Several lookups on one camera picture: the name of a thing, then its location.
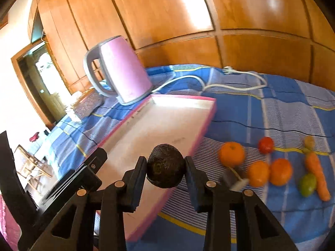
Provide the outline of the dark block with white top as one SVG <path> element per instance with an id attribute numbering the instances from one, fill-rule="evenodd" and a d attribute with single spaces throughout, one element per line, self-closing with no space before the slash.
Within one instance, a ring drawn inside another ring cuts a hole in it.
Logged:
<path id="1" fill-rule="evenodd" d="M 249 179 L 240 167 L 227 167 L 220 176 L 219 182 L 229 190 L 240 192 L 249 184 Z"/>

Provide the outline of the orange tangerine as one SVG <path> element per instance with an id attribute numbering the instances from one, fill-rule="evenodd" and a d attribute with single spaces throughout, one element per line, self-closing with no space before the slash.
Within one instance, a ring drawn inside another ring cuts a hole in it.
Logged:
<path id="1" fill-rule="evenodd" d="M 249 185 L 253 188 L 263 187 L 269 180 L 270 168 L 265 161 L 255 161 L 247 169 Z"/>
<path id="2" fill-rule="evenodd" d="M 270 166 L 270 183 L 275 186 L 284 186 L 293 175 L 293 167 L 289 160 L 278 158 Z"/>
<path id="3" fill-rule="evenodd" d="M 219 159 L 223 166 L 234 168 L 245 161 L 243 146 L 237 142 L 226 142 L 219 150 Z"/>

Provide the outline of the red tomato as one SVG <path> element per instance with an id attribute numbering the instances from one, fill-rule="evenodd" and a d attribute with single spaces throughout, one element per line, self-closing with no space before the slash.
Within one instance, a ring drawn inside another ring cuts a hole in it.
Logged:
<path id="1" fill-rule="evenodd" d="M 270 137 L 263 137 L 258 143 L 259 152 L 266 155 L 274 151 L 274 141 Z"/>

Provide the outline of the green lime fruit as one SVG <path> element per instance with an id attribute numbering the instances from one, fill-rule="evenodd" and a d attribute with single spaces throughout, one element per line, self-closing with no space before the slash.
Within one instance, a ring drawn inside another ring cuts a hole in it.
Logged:
<path id="1" fill-rule="evenodd" d="M 298 188 L 303 197 L 309 197 L 317 187 L 317 180 L 314 174 L 307 173 L 299 180 Z"/>

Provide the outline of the orange carrot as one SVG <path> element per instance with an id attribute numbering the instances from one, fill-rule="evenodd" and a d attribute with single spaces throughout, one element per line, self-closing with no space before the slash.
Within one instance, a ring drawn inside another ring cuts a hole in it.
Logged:
<path id="1" fill-rule="evenodd" d="M 304 163 L 307 171 L 316 177 L 316 191 L 319 198 L 324 202 L 330 201 L 331 195 L 328 190 L 323 168 L 317 154 L 313 151 L 307 153 Z"/>

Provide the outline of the small yellowish fruit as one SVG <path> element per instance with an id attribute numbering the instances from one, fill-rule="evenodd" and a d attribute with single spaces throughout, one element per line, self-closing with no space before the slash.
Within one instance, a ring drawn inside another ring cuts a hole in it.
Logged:
<path id="1" fill-rule="evenodd" d="M 315 141 L 313 136 L 306 136 L 304 139 L 304 147 L 310 151 L 314 150 Z"/>

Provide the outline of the glittery purple box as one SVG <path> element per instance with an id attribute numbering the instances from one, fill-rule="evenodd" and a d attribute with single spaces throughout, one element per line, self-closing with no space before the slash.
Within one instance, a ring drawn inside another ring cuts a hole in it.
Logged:
<path id="1" fill-rule="evenodd" d="M 66 108 L 66 113 L 72 121 L 79 123 L 91 115 L 104 101 L 104 97 L 94 87 L 85 92 L 77 91 L 72 98 L 72 103 Z"/>

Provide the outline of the blue plaid bedsheet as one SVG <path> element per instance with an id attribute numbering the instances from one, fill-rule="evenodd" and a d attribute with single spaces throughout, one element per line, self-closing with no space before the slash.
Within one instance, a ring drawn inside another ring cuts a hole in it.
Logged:
<path id="1" fill-rule="evenodd" d="M 171 65 L 147 68 L 154 88 L 186 75 L 195 75 L 207 85 L 223 84 L 240 88 L 259 86 L 260 80 L 244 74 L 225 74 L 222 69 L 202 65 Z M 219 180 L 224 167 L 218 150 L 224 142 L 243 145 L 244 168 L 257 160 L 272 163 L 288 159 L 294 174 L 285 186 L 272 184 L 253 190 L 272 211 L 298 250 L 318 250 L 334 225 L 334 92 L 279 75 L 260 74 L 267 86 L 239 92 L 214 87 L 202 93 L 196 79 L 174 81 L 158 91 L 161 94 L 203 95 L 216 98 L 216 114 L 195 155 L 198 169 L 210 180 Z M 31 152 L 46 157 L 57 179 L 76 169 L 113 128 L 137 104 L 122 106 L 106 99 L 82 124 L 63 117 L 48 136 L 32 143 Z M 323 202 L 317 193 L 304 198 L 298 191 L 305 174 L 302 153 L 304 139 L 313 136 L 314 151 L 320 159 L 331 200 Z M 270 156 L 259 153 L 262 137 L 270 137 L 275 149 Z M 142 238 L 127 243 L 128 250 L 202 250 L 207 214 L 197 214 L 190 203 L 185 180 L 175 189 L 159 216 Z"/>

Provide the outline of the wooden framed doorway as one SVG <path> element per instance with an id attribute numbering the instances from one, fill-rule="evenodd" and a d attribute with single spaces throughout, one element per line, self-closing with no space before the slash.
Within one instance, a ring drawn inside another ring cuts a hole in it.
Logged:
<path id="1" fill-rule="evenodd" d="M 71 94 L 45 40 L 28 44 L 11 58 L 15 73 L 33 108 L 52 130 L 66 115 Z"/>

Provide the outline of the pink electric kettle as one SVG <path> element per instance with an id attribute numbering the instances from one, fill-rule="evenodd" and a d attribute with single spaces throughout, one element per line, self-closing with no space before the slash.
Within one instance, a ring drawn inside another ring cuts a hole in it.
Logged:
<path id="1" fill-rule="evenodd" d="M 110 89 L 98 81 L 92 64 L 99 61 Z M 116 97 L 121 105 L 131 105 L 147 97 L 153 88 L 146 69 L 122 36 L 100 42 L 85 54 L 83 68 L 93 87 L 105 97 Z"/>

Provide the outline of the wooden wardrobe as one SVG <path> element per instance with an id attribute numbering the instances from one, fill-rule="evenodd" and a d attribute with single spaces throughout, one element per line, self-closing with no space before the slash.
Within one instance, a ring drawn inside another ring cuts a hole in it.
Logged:
<path id="1" fill-rule="evenodd" d="M 121 35 L 146 67 L 231 66 L 334 89 L 334 30 L 314 0 L 32 0 L 70 92 L 89 86 L 82 61 Z"/>

